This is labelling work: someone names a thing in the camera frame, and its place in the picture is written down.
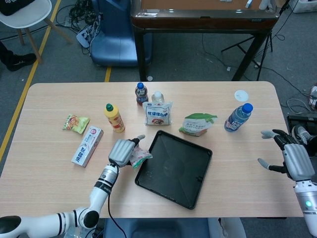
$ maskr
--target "wooden table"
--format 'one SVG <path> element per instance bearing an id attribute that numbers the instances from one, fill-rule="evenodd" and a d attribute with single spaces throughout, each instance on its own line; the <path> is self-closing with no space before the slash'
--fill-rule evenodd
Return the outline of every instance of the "wooden table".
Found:
<path id="1" fill-rule="evenodd" d="M 273 6 L 270 11 L 259 9 L 261 1 L 253 0 L 246 8 L 247 0 L 132 0 L 131 21 L 140 80 L 147 81 L 144 47 L 147 33 L 252 34 L 254 39 L 232 77 L 232 81 L 239 81 L 271 33 L 279 18 L 277 6 L 281 7 L 284 0 L 270 0 Z"/>
<path id="2" fill-rule="evenodd" d="M 111 194 L 115 217 L 291 217 L 302 216 L 293 181 L 269 172 L 257 158 L 281 165 L 282 154 L 274 140 L 260 131 L 286 130 L 275 88 L 268 82 L 149 82 L 149 95 L 161 90 L 173 101 L 173 124 L 145 126 L 142 107 L 135 102 L 136 83 L 47 83 L 33 85 L 26 97 L 5 167 L 0 178 L 0 214 L 39 216 L 89 206 L 89 194 L 108 163 L 119 138 L 145 134 L 141 148 L 149 148 L 159 129 L 212 149 L 213 156 L 194 210 L 187 210 L 134 184 L 136 171 L 120 170 Z M 234 92 L 249 93 L 254 111 L 237 132 L 223 128 L 224 121 L 242 103 Z M 126 124 L 123 133 L 112 131 L 104 116 L 106 103 L 119 106 Z M 185 116 L 204 112 L 218 115 L 201 137 L 180 133 Z M 89 116 L 90 125 L 104 130 L 86 168 L 71 163 L 82 136 L 64 131 L 69 113 Z M 108 217 L 106 206 L 101 217 Z"/>

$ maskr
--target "yellow bottle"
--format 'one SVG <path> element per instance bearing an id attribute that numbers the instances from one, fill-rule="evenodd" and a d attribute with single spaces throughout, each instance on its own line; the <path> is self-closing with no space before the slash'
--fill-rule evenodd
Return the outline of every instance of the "yellow bottle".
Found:
<path id="1" fill-rule="evenodd" d="M 105 107 L 105 116 L 108 118 L 115 132 L 123 132 L 125 127 L 117 106 L 108 103 Z"/>

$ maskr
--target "tripod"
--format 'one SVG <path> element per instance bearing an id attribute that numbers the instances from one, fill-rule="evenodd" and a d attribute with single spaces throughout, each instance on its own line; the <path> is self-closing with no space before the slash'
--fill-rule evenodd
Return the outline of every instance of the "tripod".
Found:
<path id="1" fill-rule="evenodd" d="M 247 52 L 241 47 L 240 44 L 244 43 L 244 42 L 247 42 L 249 40 L 252 40 L 253 38 L 255 38 L 255 36 L 252 36 L 244 41 L 241 41 L 237 44 L 234 44 L 232 46 L 229 46 L 228 48 L 226 49 L 223 49 L 221 52 L 224 52 L 224 51 L 227 51 L 233 47 L 238 47 L 244 54 L 246 54 Z M 273 45 L 272 45 L 272 32 L 270 32 L 267 37 L 266 37 L 266 42 L 265 42 L 265 46 L 264 46 L 264 49 L 263 49 L 263 54 L 262 54 L 262 58 L 261 58 L 261 62 L 260 64 L 258 64 L 254 59 L 252 60 L 252 62 L 259 68 L 259 72 L 258 72 L 258 76 L 257 76 L 257 81 L 259 80 L 260 78 L 260 74 L 261 74 L 261 70 L 262 70 L 262 65 L 263 65 L 263 61 L 264 61 L 264 58 L 265 58 L 265 55 L 266 55 L 266 51 L 267 51 L 267 45 L 268 45 L 268 40 L 270 41 L 270 47 L 271 47 L 271 52 L 273 52 Z"/>

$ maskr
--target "white box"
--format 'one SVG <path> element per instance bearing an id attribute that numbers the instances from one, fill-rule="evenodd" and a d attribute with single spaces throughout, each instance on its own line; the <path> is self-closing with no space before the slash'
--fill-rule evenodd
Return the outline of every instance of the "white box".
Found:
<path id="1" fill-rule="evenodd" d="M 293 9 L 294 13 L 317 11 L 317 0 L 316 1 L 298 0 L 297 5 L 296 3 L 297 3 L 297 0 L 290 0 L 289 2 L 289 5 Z"/>
<path id="2" fill-rule="evenodd" d="M 103 134 L 104 132 L 100 128 L 90 126 L 71 161 L 74 164 L 86 167 Z"/>

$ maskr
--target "bottle label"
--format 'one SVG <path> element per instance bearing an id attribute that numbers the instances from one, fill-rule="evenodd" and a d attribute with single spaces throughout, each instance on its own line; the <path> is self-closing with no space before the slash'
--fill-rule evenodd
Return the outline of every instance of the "bottle label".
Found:
<path id="1" fill-rule="evenodd" d="M 237 130 L 239 128 L 239 126 L 241 126 L 243 123 L 238 122 L 237 120 L 234 120 L 232 122 L 230 122 L 232 119 L 231 116 L 229 117 L 229 119 L 226 122 L 226 128 L 231 129 L 231 130 Z"/>
<path id="2" fill-rule="evenodd" d="M 137 98 L 137 101 L 138 101 L 138 102 L 141 102 L 141 103 L 143 103 L 143 102 L 147 102 L 148 100 L 149 100 L 149 98 L 148 98 L 148 97 Z"/>
<path id="3" fill-rule="evenodd" d="M 122 121 L 120 114 L 113 119 L 108 118 L 108 120 L 114 129 L 118 129 L 118 130 L 123 129 L 124 124 L 123 124 L 123 121 Z"/>

